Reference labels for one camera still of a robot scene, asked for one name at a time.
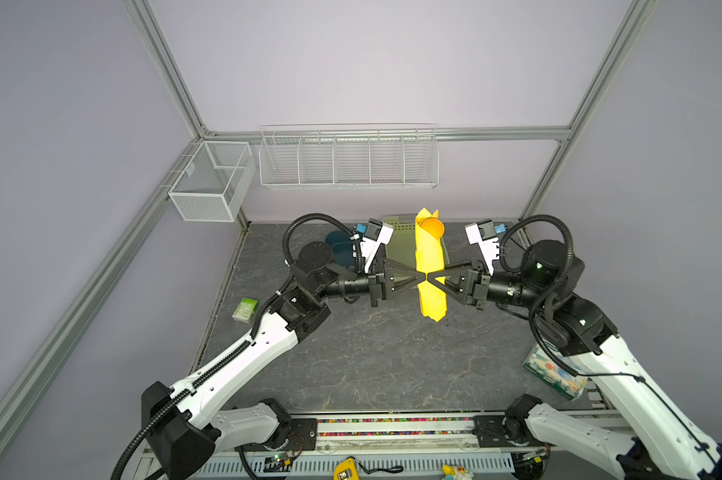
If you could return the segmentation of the orange plastic spoon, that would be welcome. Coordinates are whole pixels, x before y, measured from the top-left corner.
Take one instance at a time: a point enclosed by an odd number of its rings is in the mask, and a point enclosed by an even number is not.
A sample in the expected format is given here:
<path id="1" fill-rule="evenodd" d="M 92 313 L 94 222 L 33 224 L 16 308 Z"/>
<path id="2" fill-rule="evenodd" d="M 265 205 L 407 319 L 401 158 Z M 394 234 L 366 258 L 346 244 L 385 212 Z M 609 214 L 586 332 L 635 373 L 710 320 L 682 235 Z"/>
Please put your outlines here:
<path id="1" fill-rule="evenodd" d="M 445 233 L 444 224 L 436 217 L 429 217 L 422 220 L 420 228 L 435 239 L 441 239 Z"/>

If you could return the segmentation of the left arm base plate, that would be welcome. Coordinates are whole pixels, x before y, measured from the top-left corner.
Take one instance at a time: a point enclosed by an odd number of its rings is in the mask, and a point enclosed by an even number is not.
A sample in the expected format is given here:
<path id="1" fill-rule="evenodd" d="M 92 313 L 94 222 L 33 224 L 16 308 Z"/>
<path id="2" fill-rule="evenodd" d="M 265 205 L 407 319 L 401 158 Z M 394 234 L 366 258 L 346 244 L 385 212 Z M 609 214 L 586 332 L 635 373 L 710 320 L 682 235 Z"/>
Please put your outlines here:
<path id="1" fill-rule="evenodd" d="M 245 451 L 313 451 L 318 440 L 318 420 L 313 417 L 292 418 L 288 424 L 280 425 L 273 436 L 264 444 L 249 443 Z"/>

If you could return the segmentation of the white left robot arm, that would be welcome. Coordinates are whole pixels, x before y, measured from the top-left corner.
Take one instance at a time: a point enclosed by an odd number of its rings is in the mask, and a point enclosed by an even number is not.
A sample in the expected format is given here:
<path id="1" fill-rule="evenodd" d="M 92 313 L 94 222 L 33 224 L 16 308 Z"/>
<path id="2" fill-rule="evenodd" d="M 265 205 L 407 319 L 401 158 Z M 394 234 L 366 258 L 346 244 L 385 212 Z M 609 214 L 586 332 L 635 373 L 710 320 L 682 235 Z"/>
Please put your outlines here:
<path id="1" fill-rule="evenodd" d="M 363 240 L 354 258 L 360 265 L 337 264 L 321 241 L 287 257 L 290 274 L 255 314 L 251 327 L 207 364 L 170 386 L 157 381 L 141 395 L 141 426 L 114 467 L 121 477 L 126 462 L 146 442 L 168 479 L 187 479 L 217 452 L 262 445 L 280 447 L 290 435 L 291 416 L 272 398 L 227 411 L 226 402 L 268 364 L 296 347 L 330 315 L 329 298 L 366 296 L 371 302 L 424 282 L 426 274 L 386 257 L 382 244 Z"/>

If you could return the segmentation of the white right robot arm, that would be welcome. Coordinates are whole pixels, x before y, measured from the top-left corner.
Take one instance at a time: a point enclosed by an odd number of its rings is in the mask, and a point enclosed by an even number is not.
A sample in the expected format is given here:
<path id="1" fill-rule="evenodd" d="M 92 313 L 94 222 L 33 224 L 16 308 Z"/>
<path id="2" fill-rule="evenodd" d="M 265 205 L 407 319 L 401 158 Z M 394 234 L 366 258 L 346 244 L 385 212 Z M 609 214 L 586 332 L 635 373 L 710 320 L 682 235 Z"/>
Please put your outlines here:
<path id="1" fill-rule="evenodd" d="M 565 234 L 531 245 L 515 268 L 496 272 L 464 262 L 427 273 L 431 285 L 464 305 L 525 309 L 549 358 L 593 381 L 632 430 L 591 426 L 525 394 L 507 408 L 498 433 L 518 446 L 553 444 L 617 479 L 722 479 L 722 443 L 678 409 L 603 310 L 575 293 L 583 269 Z"/>

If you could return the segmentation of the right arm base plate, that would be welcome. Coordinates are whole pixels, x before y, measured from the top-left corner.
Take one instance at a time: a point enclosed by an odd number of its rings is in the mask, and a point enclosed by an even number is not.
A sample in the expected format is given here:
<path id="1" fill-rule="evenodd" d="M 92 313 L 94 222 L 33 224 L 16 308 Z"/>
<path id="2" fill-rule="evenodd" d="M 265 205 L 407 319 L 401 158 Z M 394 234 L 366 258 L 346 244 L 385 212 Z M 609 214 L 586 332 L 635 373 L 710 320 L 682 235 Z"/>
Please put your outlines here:
<path id="1" fill-rule="evenodd" d="M 547 443 L 536 439 L 526 419 L 505 415 L 477 415 L 473 417 L 472 434 L 482 448 L 519 447 L 542 448 Z"/>

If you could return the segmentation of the yellow paper napkin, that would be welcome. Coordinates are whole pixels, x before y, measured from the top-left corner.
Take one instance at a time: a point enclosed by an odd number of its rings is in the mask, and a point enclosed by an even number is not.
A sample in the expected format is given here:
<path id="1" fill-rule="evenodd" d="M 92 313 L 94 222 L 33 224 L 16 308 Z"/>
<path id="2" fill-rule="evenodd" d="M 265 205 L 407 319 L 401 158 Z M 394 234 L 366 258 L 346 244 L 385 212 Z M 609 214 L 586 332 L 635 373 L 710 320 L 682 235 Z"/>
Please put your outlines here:
<path id="1" fill-rule="evenodd" d="M 425 273 L 426 276 L 430 272 L 445 267 L 442 238 L 433 238 L 423 231 L 419 225 L 422 220 L 429 217 L 439 219 L 439 211 L 430 212 L 427 208 L 423 208 L 415 217 L 415 266 L 418 271 Z M 430 285 L 427 281 L 418 286 L 418 292 L 421 314 L 435 322 L 442 320 L 447 314 L 446 294 Z"/>

